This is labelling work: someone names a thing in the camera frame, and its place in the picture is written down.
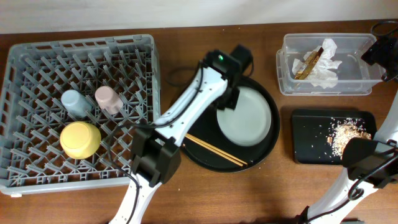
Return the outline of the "grey round plate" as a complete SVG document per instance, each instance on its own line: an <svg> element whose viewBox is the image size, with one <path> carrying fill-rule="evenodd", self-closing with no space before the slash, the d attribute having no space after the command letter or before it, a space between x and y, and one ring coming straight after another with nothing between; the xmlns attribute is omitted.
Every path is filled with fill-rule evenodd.
<svg viewBox="0 0 398 224"><path fill-rule="evenodd" d="M221 132L228 140L243 147L260 143L271 128L271 108L256 90L241 86L235 109L216 112Z"/></svg>

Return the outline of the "light blue plastic cup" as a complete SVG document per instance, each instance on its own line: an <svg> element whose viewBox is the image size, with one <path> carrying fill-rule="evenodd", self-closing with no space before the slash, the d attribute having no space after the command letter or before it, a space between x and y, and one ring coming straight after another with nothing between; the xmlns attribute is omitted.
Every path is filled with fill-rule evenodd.
<svg viewBox="0 0 398 224"><path fill-rule="evenodd" d="M92 106L86 98L76 90L67 90L61 96L62 105L72 115L84 118L86 112L92 110Z"/></svg>

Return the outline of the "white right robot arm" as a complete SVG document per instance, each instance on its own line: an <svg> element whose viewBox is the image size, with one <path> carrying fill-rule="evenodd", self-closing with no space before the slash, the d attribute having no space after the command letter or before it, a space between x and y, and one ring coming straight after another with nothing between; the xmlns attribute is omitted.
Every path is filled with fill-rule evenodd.
<svg viewBox="0 0 398 224"><path fill-rule="evenodd" d="M283 53L286 57L301 55L331 39L337 45L339 58L353 55L354 70L344 69L333 88L306 88L306 95L368 95L381 79L382 67L368 66L358 57L364 47L376 43L371 34L287 34ZM297 109L292 112L294 149L301 153L298 162L322 164L320 153L326 152L326 140L316 131L328 130L339 119L358 118L366 123L373 139L354 138L343 157L338 160L342 171L337 180L316 203L308 206L295 218L296 223L341 223L357 204L387 184L397 181L397 102L393 101L389 114L380 129L376 129L373 115L363 111Z"/></svg>

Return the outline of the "gold snack wrapper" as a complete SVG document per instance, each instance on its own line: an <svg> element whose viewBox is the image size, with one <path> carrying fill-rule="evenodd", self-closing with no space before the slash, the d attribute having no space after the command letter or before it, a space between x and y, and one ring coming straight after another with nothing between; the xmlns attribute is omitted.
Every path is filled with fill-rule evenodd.
<svg viewBox="0 0 398 224"><path fill-rule="evenodd" d="M301 65L296 73L295 79L296 80L304 80L308 77L310 72L313 70L314 66L319 61L321 54L323 53L324 49L321 46L318 46L315 50L310 52L309 56L305 59L303 65Z"/></svg>

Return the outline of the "yellow bowl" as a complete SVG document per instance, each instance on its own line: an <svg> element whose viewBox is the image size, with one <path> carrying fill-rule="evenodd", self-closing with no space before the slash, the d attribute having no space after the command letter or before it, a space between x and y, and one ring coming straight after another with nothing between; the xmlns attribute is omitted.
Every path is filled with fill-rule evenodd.
<svg viewBox="0 0 398 224"><path fill-rule="evenodd" d="M92 124L76 121L68 124L60 134L60 144L68 157L86 159L100 147L101 134Z"/></svg>

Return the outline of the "white paper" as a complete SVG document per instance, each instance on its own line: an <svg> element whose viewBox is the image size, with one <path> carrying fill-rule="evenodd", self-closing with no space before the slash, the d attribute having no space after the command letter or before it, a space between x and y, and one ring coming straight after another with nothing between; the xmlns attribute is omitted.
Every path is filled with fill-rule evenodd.
<svg viewBox="0 0 398 224"><path fill-rule="evenodd" d="M332 39L325 39L322 45L319 46L323 47L324 51L305 80L310 80L310 83L314 87L319 86L323 89L333 88L337 85L338 76L331 69L336 70L342 63L341 60L332 61L331 59L335 55L337 45Z"/></svg>

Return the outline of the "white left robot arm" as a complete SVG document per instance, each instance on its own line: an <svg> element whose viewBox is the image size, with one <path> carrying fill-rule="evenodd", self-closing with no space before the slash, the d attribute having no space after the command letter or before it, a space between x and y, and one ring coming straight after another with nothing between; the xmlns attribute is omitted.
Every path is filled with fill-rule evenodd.
<svg viewBox="0 0 398 224"><path fill-rule="evenodd" d="M180 146L189 129L210 105L235 109L238 81L252 65L249 49L237 45L230 54L213 50L199 61L191 84L175 103L151 124L117 126L133 130L129 186L111 223L140 223L155 191L167 183L180 163Z"/></svg>

